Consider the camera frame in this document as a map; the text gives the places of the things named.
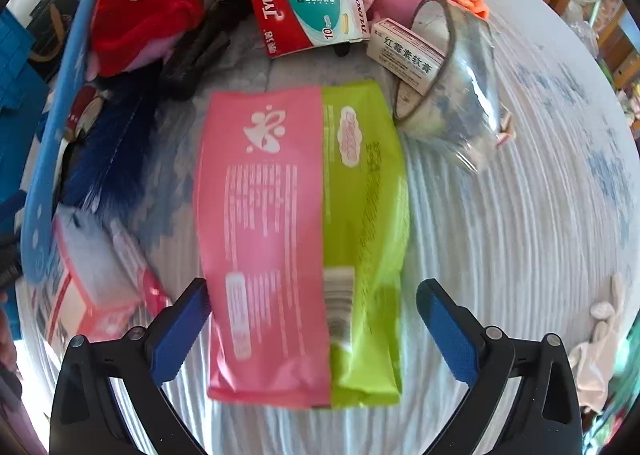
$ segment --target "metal screw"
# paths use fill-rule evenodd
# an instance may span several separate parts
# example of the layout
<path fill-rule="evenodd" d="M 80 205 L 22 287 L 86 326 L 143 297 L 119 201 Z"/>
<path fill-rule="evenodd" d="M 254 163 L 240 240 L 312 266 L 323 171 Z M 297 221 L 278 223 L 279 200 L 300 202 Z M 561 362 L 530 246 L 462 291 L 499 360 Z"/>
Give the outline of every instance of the metal screw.
<path fill-rule="evenodd" d="M 502 331 L 498 327 L 487 327 L 484 333 L 491 340 L 499 340 L 502 337 Z"/>
<path fill-rule="evenodd" d="M 552 347 L 559 347 L 562 343 L 559 337 L 555 334 L 549 334 L 549 336 L 546 337 L 546 341 L 548 341 L 549 345 L 551 345 Z"/>
<path fill-rule="evenodd" d="M 133 327 L 129 332 L 127 332 L 127 338 L 130 340 L 139 340 L 145 335 L 146 329 L 144 327 Z"/>
<path fill-rule="evenodd" d="M 71 341 L 69 342 L 69 345 L 71 345 L 73 348 L 76 348 L 76 347 L 79 347 L 80 345 L 82 345 L 83 343 L 84 343 L 84 336 L 79 334 L 78 336 L 73 336 L 71 338 Z"/>

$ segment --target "blue gripper pad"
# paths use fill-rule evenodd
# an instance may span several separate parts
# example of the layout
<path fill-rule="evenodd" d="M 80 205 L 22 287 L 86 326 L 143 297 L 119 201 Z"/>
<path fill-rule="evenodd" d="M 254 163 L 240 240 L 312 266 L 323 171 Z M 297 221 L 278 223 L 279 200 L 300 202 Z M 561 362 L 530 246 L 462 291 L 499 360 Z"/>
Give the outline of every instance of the blue gripper pad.
<path fill-rule="evenodd" d="M 193 342 L 207 323 L 211 314 L 211 304 L 207 284 L 204 280 L 196 279 L 199 289 L 188 300 L 183 296 L 174 305 L 180 305 L 180 312 L 174 317 L 173 322 L 167 327 L 165 334 L 156 343 L 151 360 L 151 378 L 156 386 L 168 381 L 173 381 L 178 375 L 180 367 L 184 363 L 187 354 L 193 346 Z"/>
<path fill-rule="evenodd" d="M 418 286 L 415 303 L 449 370 L 458 381 L 471 387 L 479 375 L 475 345 L 426 281 Z"/>

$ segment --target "bed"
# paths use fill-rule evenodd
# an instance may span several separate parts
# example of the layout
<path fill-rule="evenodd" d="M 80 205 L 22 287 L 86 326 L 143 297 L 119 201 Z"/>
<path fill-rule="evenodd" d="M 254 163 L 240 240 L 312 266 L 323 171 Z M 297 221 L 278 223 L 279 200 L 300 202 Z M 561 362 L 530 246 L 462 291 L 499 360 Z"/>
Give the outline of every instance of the bed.
<path fill-rule="evenodd" d="M 473 177 L 401 136 L 412 219 L 402 273 L 401 403 L 302 412 L 213 402 L 205 391 L 207 326 L 164 391 L 208 453 L 424 451 L 466 390 L 450 375 L 415 309 L 415 289 L 425 278 L 436 278 L 482 324 L 523 339 L 555 332 L 571 348 L 590 336 L 589 308 L 609 298 L 610 277 L 621 273 L 622 330 L 629 329 L 640 307 L 640 160 L 622 109 L 588 51 L 541 0 L 486 3 L 500 97 L 516 117 L 517 139 Z M 201 275 L 191 196 L 211 93 L 365 78 L 379 82 L 391 105 L 394 80 L 366 57 L 364 45 L 353 46 L 346 58 L 325 48 L 270 61 L 248 20 L 196 96 L 162 106 L 146 194 L 129 228 L 172 297 Z M 25 346 L 50 407 L 57 368 L 37 335 L 27 296 L 21 287 Z M 515 382 L 508 386 L 478 453 L 497 438 L 515 388 Z M 133 437 L 153 453 L 127 396 L 116 389 Z"/>

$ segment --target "green package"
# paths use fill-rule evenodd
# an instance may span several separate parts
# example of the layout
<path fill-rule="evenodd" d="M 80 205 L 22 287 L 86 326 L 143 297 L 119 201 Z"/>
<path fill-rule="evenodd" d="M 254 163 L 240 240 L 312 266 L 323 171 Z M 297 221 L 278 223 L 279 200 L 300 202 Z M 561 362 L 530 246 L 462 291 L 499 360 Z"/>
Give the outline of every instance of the green package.
<path fill-rule="evenodd" d="M 323 88 L 322 104 L 325 273 L 354 276 L 348 305 L 340 291 L 328 294 L 325 276 L 331 406 L 394 405 L 402 391 L 400 271 L 409 235 L 402 149 L 377 83 Z"/>

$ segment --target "blue feather duster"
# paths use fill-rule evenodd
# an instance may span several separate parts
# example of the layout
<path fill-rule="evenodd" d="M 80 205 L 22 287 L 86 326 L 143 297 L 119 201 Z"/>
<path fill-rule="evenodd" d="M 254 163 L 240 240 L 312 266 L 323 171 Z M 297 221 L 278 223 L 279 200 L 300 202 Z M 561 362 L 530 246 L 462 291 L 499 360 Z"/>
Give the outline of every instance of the blue feather duster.
<path fill-rule="evenodd" d="M 126 215 L 143 193 L 143 162 L 156 126 L 162 63 L 103 79 L 110 94 L 62 186 L 61 202 Z"/>

